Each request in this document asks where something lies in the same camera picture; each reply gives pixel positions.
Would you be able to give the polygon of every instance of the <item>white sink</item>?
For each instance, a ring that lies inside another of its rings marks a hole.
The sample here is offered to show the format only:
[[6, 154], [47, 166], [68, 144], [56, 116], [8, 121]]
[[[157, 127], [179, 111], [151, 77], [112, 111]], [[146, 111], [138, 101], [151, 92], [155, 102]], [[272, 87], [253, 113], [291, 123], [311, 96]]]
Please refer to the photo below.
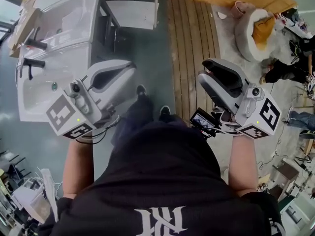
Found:
[[47, 122], [45, 112], [55, 89], [64, 89], [73, 79], [82, 79], [90, 67], [91, 44], [89, 42], [65, 47], [44, 54], [38, 60], [45, 67], [32, 67], [33, 79], [29, 80], [29, 68], [17, 66], [18, 103], [21, 121]]
[[35, 28], [40, 27], [36, 40], [46, 43], [47, 49], [30, 47], [24, 57], [39, 57], [69, 45], [92, 42], [98, 1], [61, 0], [42, 10], [35, 23]]

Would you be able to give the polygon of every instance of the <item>concrete floor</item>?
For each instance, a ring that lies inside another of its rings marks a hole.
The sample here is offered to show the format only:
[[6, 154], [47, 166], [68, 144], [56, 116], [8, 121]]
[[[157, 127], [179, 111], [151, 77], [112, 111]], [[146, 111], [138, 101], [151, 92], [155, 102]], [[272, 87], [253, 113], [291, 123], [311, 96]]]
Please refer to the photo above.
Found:
[[[166, 0], [159, 1], [158, 26], [154, 30], [121, 29], [117, 39], [117, 56], [137, 65], [136, 80], [144, 84], [155, 104], [155, 115], [161, 106], [175, 109], [172, 63], [170, 57]], [[69, 140], [57, 137], [47, 123], [21, 122], [18, 113], [15, 67], [17, 59], [9, 57], [7, 42], [0, 48], [0, 150], [25, 156], [21, 168], [38, 172], [49, 168], [55, 182], [62, 181], [63, 165]], [[125, 111], [132, 101], [125, 104]], [[112, 150], [114, 129], [94, 146], [95, 178], [106, 169]]]
[[[224, 20], [221, 20], [218, 17], [217, 12], [222, 12], [228, 14], [229, 9], [220, 6], [213, 6], [213, 16], [216, 21], [219, 43], [220, 43], [220, 52], [221, 58], [226, 59], [230, 62], [233, 62], [239, 65], [249, 78], [250, 82], [256, 83], [259, 85], [259, 78], [262, 75], [262, 68], [260, 63], [253, 63], [245, 60], [242, 55], [239, 53], [234, 38], [234, 27], [236, 20], [231, 17], [227, 17]], [[282, 31], [277, 32], [277, 45], [275, 47], [274, 52], [271, 56], [280, 59], [280, 61], [290, 64], [292, 61], [291, 51], [289, 49], [289, 40], [294, 38], [294, 36], [286, 32], [284, 35]], [[295, 85], [301, 86], [301, 84], [295, 83], [290, 80], [279, 80], [277, 83], [274, 84], [264, 84], [262, 87], [267, 89], [269, 92], [272, 90], [271, 95], [282, 109], [282, 118], [287, 118], [287, 114], [289, 111], [290, 106], [300, 106], [300, 99], [295, 99], [300, 90], [298, 90]], [[281, 143], [277, 146], [278, 139], [281, 136]], [[285, 127], [283, 123], [278, 126], [276, 134], [272, 137], [266, 137], [255, 141], [255, 149], [256, 149], [256, 156], [257, 162], [262, 161], [263, 163], [268, 162], [271, 160], [271, 155], [274, 153], [276, 146], [277, 146], [277, 154], [278, 155], [288, 155], [293, 157], [294, 154], [298, 152], [298, 149], [303, 143], [298, 139], [298, 134], [300, 130], [297, 128], [289, 128]], [[209, 145], [213, 149], [221, 169], [226, 169], [229, 163], [229, 157], [231, 152], [231, 145], [232, 145], [232, 137], [226, 135], [219, 135], [216, 138], [210, 138], [208, 140]], [[261, 176], [264, 176], [268, 173], [273, 164], [277, 164], [281, 158], [275, 157], [272, 162], [265, 165], [262, 170], [259, 170]]]

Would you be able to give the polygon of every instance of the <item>person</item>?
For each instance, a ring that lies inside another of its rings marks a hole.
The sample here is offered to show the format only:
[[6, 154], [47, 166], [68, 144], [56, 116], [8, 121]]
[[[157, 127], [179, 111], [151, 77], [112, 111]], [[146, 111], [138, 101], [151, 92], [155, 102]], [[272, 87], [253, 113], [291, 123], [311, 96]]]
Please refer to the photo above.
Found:
[[261, 76], [259, 83], [275, 83], [279, 79], [282, 79], [304, 84], [306, 77], [313, 74], [312, 63], [315, 60], [312, 60], [312, 57], [312, 54], [309, 54], [307, 57], [301, 56], [299, 61], [292, 65], [287, 65], [278, 59], [273, 59], [269, 65], [270, 71]]
[[99, 179], [93, 146], [70, 142], [59, 220], [51, 213], [40, 236], [264, 236], [282, 228], [276, 199], [256, 191], [252, 139], [233, 138], [227, 185], [200, 131], [167, 106], [153, 121], [145, 88], [138, 86], [137, 94]]
[[291, 107], [288, 114], [288, 120], [285, 121], [285, 124], [290, 127], [315, 131], [315, 115], [307, 112], [298, 113]]

